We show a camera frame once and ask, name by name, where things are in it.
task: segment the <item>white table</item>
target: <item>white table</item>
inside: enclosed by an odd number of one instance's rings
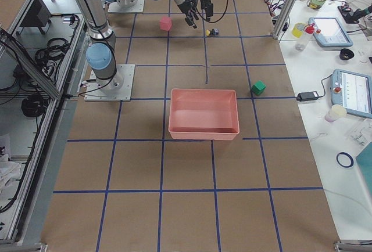
[[[339,51],[325,51],[312,40],[304,51],[295,49],[296,37],[291,34],[295,23],[306,23],[309,17],[336,16],[347,30],[357,30],[357,24],[346,24],[337,6],[340,2],[327,1],[318,10],[311,10],[304,1],[296,1],[290,14],[291,24],[280,47],[287,65],[293,89],[299,92],[317,91],[323,94],[321,79],[334,69],[372,75],[372,42],[363,32],[350,34],[355,57],[348,61],[339,58]],[[372,198],[359,167],[342,168],[336,162],[339,152],[347,152],[354,159],[363,150],[350,136],[352,128],[364,119],[352,115],[328,123],[324,116],[331,107],[330,79],[324,81],[326,96],[310,103],[298,103],[323,187],[340,239],[372,239]]]

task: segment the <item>green cube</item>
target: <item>green cube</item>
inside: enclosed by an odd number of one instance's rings
[[[255,95],[260,95],[266,88],[266,85],[262,81],[256,82],[253,87],[251,88],[251,91]]]

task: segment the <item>display screen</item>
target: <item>display screen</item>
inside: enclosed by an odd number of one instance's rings
[[[315,26],[320,29],[320,34],[325,39],[326,43],[347,43],[349,42],[346,38],[342,28],[339,26],[336,19],[333,18],[315,18]]]
[[[342,105],[351,110],[371,113],[371,96],[366,77],[341,72]]]

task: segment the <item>white cup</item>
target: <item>white cup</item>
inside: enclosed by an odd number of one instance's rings
[[[325,120],[327,120],[329,123],[333,123],[340,117],[346,117],[346,109],[341,105],[333,105],[331,110],[328,111],[328,113],[325,115]]]

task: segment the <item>yellow cap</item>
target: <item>yellow cap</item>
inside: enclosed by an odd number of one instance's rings
[[[305,28],[305,26],[306,26],[306,24],[296,23],[295,26],[293,27],[292,34],[295,37],[300,38],[300,36],[303,33],[303,29]]]

